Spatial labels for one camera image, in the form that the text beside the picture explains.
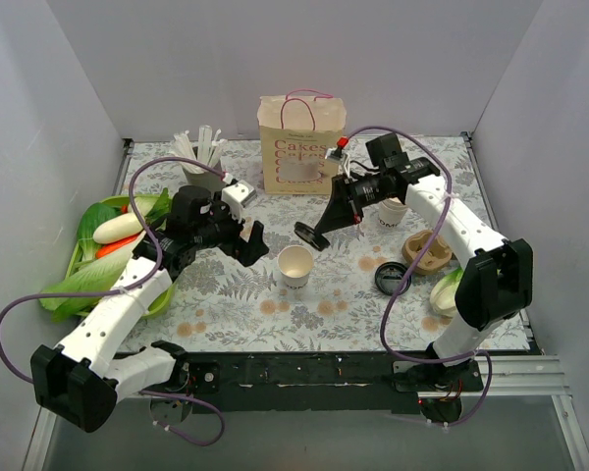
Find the white radish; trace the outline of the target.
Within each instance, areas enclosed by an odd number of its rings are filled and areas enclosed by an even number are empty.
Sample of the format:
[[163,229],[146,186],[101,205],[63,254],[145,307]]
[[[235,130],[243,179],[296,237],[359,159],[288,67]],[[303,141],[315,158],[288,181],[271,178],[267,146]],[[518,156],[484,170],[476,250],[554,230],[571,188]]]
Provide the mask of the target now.
[[101,224],[92,238],[96,243],[105,245],[139,234],[142,230],[143,226],[136,214],[128,212]]

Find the stack of white paper cups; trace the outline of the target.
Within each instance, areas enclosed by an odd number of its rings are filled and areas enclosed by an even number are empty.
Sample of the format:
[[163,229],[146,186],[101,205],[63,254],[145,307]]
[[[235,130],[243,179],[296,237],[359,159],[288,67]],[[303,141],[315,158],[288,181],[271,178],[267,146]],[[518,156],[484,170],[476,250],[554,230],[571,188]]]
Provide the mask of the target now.
[[400,224],[408,207],[398,198],[388,198],[378,204],[379,224],[386,228],[394,228]]

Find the green bok choy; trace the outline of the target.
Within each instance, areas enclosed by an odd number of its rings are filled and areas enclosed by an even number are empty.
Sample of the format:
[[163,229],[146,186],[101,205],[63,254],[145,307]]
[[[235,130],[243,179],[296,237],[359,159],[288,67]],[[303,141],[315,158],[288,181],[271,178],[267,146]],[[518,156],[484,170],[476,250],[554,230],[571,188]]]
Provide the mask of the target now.
[[78,246],[81,250],[81,262],[92,261],[101,244],[93,239],[94,232],[103,223],[120,215],[117,208],[94,203],[87,208],[80,219],[77,230]]

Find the green plastic tray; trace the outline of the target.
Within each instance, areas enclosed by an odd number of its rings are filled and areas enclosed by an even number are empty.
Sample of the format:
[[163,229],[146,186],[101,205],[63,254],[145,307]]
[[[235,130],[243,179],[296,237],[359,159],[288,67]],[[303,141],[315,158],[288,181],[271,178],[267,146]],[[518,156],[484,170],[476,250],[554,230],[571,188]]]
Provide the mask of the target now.
[[[139,209],[139,212],[142,214],[142,216],[145,217],[145,221],[149,224],[149,226],[153,223],[156,223],[156,221],[158,221],[158,218],[167,214],[170,211],[172,203],[172,199],[169,196],[167,188],[164,189],[164,191],[161,194],[137,194],[134,196],[134,200],[137,208]],[[114,208],[117,208],[120,211],[120,215],[133,211],[127,195],[111,196],[96,203],[103,203]],[[80,260],[81,250],[78,246],[77,239],[77,244],[75,246],[71,261],[69,263],[65,279],[79,271],[81,268],[84,268],[87,264],[98,259],[94,258],[92,261],[88,262],[81,262]],[[165,313],[171,303],[173,292],[174,285],[168,288],[163,293],[161,293],[150,304],[148,311],[145,312],[142,317],[155,317]],[[80,312],[77,315],[86,317],[95,305],[96,304],[87,307],[84,311]]]

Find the green white cabbage on table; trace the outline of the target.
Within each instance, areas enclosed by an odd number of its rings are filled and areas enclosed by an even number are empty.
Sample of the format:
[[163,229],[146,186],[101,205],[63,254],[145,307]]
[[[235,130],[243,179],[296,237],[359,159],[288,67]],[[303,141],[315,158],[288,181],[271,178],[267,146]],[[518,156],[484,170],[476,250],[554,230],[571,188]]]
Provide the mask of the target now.
[[457,268],[438,281],[430,293],[430,305],[437,315],[453,318],[457,313],[455,294],[463,276],[463,270]]

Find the kraft paper cakes bag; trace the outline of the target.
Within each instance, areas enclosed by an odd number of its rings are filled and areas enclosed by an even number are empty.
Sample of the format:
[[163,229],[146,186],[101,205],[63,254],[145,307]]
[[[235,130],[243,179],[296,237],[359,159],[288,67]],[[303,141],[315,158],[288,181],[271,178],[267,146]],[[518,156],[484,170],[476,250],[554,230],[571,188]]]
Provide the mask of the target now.
[[257,110],[264,189],[273,195],[328,195],[338,165],[325,159],[343,136],[344,102],[312,89],[262,96]]

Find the floral patterned table mat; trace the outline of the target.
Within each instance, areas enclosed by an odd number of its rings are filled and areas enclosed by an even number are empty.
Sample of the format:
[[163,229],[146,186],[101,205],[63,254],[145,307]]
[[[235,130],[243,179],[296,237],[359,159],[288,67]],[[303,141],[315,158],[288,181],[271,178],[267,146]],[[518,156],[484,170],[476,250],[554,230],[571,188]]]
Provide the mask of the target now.
[[[451,172],[458,198],[487,225],[487,210],[460,136],[418,136]],[[143,318],[121,344],[134,352],[156,340],[167,340],[188,351],[371,351],[383,349],[379,328],[389,300],[374,284],[376,269],[388,261],[405,263],[404,241],[433,224],[408,211],[395,228],[379,223],[377,206],[364,210],[360,225],[327,235],[331,246],[314,257],[307,285],[288,288],[278,268],[279,253],[303,242],[294,223],[316,224],[327,204],[318,195],[280,196],[263,191],[258,140],[235,140],[225,146],[222,167],[246,180],[257,197],[245,212],[247,238],[256,219],[265,226],[270,252],[250,268],[218,249],[200,251],[176,281],[168,310]],[[457,267],[431,276],[412,275],[411,286],[394,304],[386,330],[395,349],[421,350],[450,319],[435,313],[429,303],[434,285]]]

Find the long green napa cabbage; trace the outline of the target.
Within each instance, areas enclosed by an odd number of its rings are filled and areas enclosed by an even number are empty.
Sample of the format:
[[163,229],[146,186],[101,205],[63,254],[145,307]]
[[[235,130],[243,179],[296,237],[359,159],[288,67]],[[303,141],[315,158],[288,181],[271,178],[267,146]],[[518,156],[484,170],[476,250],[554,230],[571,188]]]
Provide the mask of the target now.
[[[109,255],[87,264],[62,282],[52,285],[42,293],[108,291],[123,274],[133,256],[137,242],[132,242]],[[100,297],[50,297],[40,299],[40,304],[52,312],[53,322],[62,322],[96,304]]]

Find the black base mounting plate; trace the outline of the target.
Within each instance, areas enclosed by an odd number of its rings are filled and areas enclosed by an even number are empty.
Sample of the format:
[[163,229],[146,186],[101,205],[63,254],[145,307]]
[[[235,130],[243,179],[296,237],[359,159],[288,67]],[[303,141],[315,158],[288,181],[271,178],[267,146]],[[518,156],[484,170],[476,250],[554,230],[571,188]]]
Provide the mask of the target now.
[[444,395],[460,387],[468,396],[483,389],[477,363],[440,379],[415,364],[397,364],[369,352],[192,352],[158,393],[192,395],[223,412],[376,410],[420,411],[418,395]]

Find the brown cardboard cup carrier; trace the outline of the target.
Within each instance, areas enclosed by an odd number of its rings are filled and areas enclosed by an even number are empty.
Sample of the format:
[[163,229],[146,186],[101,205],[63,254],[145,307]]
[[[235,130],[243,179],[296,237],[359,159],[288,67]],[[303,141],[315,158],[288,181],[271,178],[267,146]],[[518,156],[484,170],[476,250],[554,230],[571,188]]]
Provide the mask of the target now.
[[[404,242],[402,256],[408,265],[411,265],[414,259],[423,251],[431,234],[430,230],[421,231],[410,236]],[[421,276],[434,275],[447,267],[454,257],[451,248],[438,235],[424,252],[414,272]]]

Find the aluminium frame rail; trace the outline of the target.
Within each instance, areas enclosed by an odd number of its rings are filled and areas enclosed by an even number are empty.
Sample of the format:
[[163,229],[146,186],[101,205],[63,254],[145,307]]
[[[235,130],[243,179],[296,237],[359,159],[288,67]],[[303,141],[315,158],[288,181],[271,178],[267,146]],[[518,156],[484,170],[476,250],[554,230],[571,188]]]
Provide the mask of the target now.
[[[145,350],[114,359],[102,372],[96,373],[87,363],[78,363],[53,352],[48,358],[32,360],[31,373],[38,394],[62,397],[70,391],[78,391],[83,397],[100,397],[103,392],[112,391],[117,399],[124,399],[149,391],[149,386],[170,380],[184,354],[175,358],[160,349]],[[568,391],[561,364],[554,356],[496,355],[491,359],[479,356],[472,361],[477,363],[483,380],[481,392],[489,391],[494,395],[554,395]],[[460,393],[460,387],[449,387],[445,394],[456,393]],[[419,395],[442,396],[432,392]]]

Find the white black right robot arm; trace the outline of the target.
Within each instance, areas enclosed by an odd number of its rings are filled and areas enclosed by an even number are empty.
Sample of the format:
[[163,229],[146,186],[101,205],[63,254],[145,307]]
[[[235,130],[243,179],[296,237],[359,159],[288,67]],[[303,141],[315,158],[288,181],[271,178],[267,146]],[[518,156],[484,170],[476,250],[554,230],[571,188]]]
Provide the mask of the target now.
[[457,313],[424,357],[412,359],[405,375],[442,391],[457,382],[486,337],[531,303],[533,251],[524,239],[509,240],[491,229],[455,197],[450,172],[432,152],[409,159],[402,137],[385,129],[368,141],[374,172],[334,176],[321,219],[312,229],[297,223],[295,232],[322,251],[329,245],[327,233],[360,223],[364,207],[389,198],[398,198],[432,225],[433,235],[443,238],[462,270]]

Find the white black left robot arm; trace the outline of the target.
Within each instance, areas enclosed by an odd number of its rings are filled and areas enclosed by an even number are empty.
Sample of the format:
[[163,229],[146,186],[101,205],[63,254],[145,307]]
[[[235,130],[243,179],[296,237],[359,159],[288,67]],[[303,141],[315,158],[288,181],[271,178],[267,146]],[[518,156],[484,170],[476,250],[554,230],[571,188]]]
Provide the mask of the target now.
[[197,251],[217,247],[244,267],[269,251],[263,226],[254,222],[250,236],[241,237],[242,210],[255,189],[244,181],[216,194],[193,185],[172,199],[165,229],[156,244],[141,242],[115,285],[142,285],[102,298],[91,313],[55,347],[40,346],[30,360],[39,405],[91,433],[129,395],[156,386],[170,393],[188,387],[191,379],[185,350],[159,340],[119,359],[116,353],[138,319],[190,265]]

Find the black plastic cup lid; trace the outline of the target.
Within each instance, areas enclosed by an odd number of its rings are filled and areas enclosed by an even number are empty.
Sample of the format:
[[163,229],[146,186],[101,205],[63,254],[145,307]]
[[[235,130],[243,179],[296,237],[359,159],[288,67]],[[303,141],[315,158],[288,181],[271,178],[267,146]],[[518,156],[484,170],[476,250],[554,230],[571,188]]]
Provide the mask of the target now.
[[330,246],[328,239],[303,222],[296,222],[294,224],[294,233],[303,242],[307,243],[317,251],[323,251]]

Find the white paper coffee cup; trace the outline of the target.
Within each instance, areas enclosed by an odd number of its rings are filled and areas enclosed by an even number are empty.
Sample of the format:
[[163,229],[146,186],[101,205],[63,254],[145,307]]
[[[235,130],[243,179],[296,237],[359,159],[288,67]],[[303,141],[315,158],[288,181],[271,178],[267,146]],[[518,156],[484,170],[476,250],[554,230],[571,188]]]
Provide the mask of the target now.
[[277,264],[284,284],[289,288],[299,289],[307,285],[314,259],[308,248],[291,245],[279,253]]

